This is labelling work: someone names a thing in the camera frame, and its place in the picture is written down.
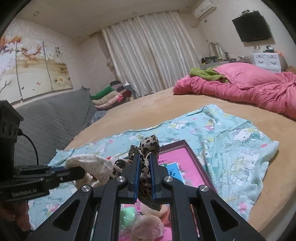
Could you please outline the person left hand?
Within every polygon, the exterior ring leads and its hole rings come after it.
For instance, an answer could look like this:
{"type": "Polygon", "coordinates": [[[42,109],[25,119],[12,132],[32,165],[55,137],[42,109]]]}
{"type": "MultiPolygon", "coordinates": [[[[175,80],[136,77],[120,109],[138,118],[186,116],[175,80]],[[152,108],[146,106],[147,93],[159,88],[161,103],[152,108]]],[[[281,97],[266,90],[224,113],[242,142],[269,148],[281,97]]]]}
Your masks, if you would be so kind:
{"type": "Polygon", "coordinates": [[[15,221],[18,227],[27,232],[31,228],[29,217],[29,205],[26,201],[21,202],[2,202],[1,201],[1,218],[6,221],[15,221]]]}

